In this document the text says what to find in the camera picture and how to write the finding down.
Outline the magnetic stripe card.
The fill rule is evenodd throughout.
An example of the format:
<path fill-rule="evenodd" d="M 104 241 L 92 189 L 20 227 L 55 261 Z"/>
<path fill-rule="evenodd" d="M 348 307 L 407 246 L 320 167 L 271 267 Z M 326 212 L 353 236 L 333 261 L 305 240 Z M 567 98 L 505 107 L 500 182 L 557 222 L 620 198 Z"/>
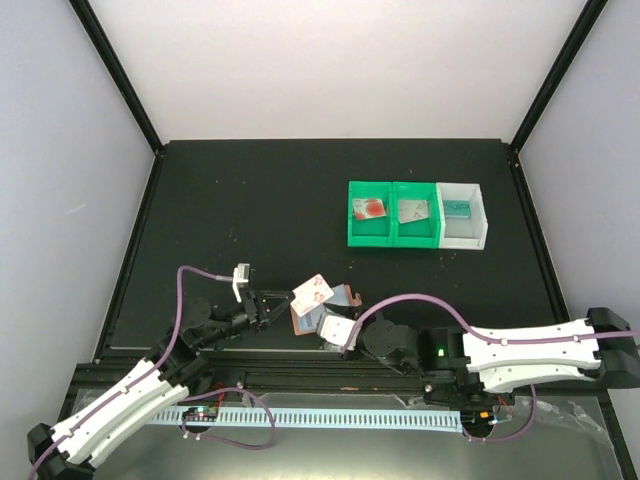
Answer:
<path fill-rule="evenodd" d="M 425 199 L 401 198 L 398 200 L 397 209 L 400 224 L 426 220 L 430 217 L 429 202 Z"/>
<path fill-rule="evenodd" d="M 295 315 L 293 318 L 293 326 L 296 334 L 304 335 L 314 333 L 317 330 L 320 318 L 324 312 L 324 308 L 316 308 L 303 316 Z"/>

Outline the brown leather card holder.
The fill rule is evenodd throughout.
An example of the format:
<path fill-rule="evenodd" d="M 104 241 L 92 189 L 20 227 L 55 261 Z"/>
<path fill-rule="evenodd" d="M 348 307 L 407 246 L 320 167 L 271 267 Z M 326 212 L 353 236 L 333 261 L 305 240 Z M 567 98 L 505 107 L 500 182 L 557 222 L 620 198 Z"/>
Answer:
<path fill-rule="evenodd" d="M 326 311 L 332 311 L 331 306 L 356 307 L 362 304 L 361 295 L 353 293 L 349 285 L 335 286 L 332 291 L 333 296 L 327 302 L 315 307 L 303 316 L 299 316 L 294 309 L 291 309 L 292 324 L 296 336 L 315 333 L 321 315 Z"/>

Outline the white flower card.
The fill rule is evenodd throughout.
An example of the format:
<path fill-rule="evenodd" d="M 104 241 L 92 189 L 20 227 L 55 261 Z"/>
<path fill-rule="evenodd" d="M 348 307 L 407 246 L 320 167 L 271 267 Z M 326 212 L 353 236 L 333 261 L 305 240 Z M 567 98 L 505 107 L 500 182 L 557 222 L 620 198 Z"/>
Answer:
<path fill-rule="evenodd" d="M 316 274 L 293 290 L 291 308 L 298 316 L 305 316 L 334 296 L 334 292 L 321 274 Z"/>

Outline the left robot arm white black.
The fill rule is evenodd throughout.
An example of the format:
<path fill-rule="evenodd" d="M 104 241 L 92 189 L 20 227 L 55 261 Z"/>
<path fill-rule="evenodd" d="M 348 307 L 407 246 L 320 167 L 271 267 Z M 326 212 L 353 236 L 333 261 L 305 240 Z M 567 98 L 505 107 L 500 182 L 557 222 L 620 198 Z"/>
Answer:
<path fill-rule="evenodd" d="M 239 303 L 218 314 L 204 298 L 180 300 L 176 325 L 119 382 L 82 410 L 27 435 L 30 479 L 91 479 L 124 440 L 165 408 L 204 399 L 215 369 L 202 354 L 247 330 L 258 332 L 289 309 L 291 291 L 244 289 Z"/>

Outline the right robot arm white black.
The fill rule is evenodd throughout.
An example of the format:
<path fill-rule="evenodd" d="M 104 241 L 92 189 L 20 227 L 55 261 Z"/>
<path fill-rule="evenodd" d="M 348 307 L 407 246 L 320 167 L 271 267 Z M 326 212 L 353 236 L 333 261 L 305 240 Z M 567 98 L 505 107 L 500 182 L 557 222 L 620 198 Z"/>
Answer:
<path fill-rule="evenodd" d="M 435 305 L 455 323 L 418 331 L 384 317 L 384 308 L 404 302 Z M 400 375 L 420 377 L 427 401 L 447 406 L 476 407 L 521 387 L 566 381 L 603 389 L 639 386 L 639 333 L 604 307 L 566 323 L 480 328 L 444 300 L 412 293 L 370 308 L 333 306 L 321 314 L 317 333 L 346 356 L 366 356 Z"/>

